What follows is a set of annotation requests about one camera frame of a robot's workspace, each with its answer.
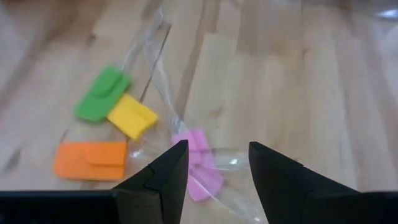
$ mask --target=wooden floor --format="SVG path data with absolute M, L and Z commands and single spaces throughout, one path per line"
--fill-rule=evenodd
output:
M 324 3 L 4 1 L 0 189 L 117 184 L 60 180 L 53 159 L 61 141 L 126 138 L 108 123 L 76 120 L 73 107 L 163 4 L 170 30 L 161 60 L 173 101 L 190 127 L 206 130 L 212 147 L 246 152 L 249 141 L 259 141 L 360 191 L 398 190 L 398 22 Z M 129 93 L 160 116 L 146 143 L 131 147 L 151 142 L 164 151 L 171 115 L 143 54 L 130 74 Z M 248 170 L 225 176 L 259 205 Z M 245 223 L 218 202 L 185 200 L 182 223 Z

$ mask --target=wooden surface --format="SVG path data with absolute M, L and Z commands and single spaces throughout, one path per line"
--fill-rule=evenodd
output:
M 322 2 L 4 1 L 0 189 L 117 184 L 58 179 L 53 159 L 62 141 L 126 139 L 109 123 L 76 120 L 73 107 L 163 4 L 170 29 L 160 58 L 172 100 L 212 147 L 246 152 L 259 141 L 360 191 L 398 190 L 398 23 Z M 160 116 L 131 150 L 160 153 L 170 147 L 171 114 L 143 54 L 129 73 L 129 93 Z M 224 175 L 259 205 L 248 170 Z M 244 223 L 216 201 L 185 201 L 182 223 Z

